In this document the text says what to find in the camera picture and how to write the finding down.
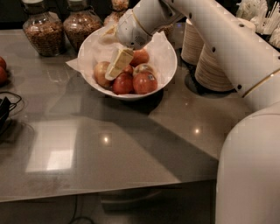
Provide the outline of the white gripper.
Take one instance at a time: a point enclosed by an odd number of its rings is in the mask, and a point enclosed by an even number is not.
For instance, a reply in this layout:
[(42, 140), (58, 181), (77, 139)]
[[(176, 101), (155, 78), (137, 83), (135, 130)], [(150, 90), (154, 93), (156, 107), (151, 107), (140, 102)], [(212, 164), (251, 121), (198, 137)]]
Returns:
[(144, 48), (152, 39), (139, 24), (133, 10), (127, 10), (116, 24), (106, 26), (102, 36), (116, 35), (118, 41), (128, 48), (116, 48), (105, 73), (105, 78), (114, 80), (122, 70), (132, 61), (133, 50)]

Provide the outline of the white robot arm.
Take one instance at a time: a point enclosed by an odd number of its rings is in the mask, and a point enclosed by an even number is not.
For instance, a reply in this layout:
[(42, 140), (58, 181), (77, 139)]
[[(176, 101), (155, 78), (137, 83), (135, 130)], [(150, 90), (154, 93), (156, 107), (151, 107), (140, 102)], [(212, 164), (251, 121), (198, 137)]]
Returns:
[(217, 174), (215, 224), (280, 224), (280, 52), (216, 0), (140, 0), (101, 35), (134, 50), (188, 18), (252, 113), (229, 132)]

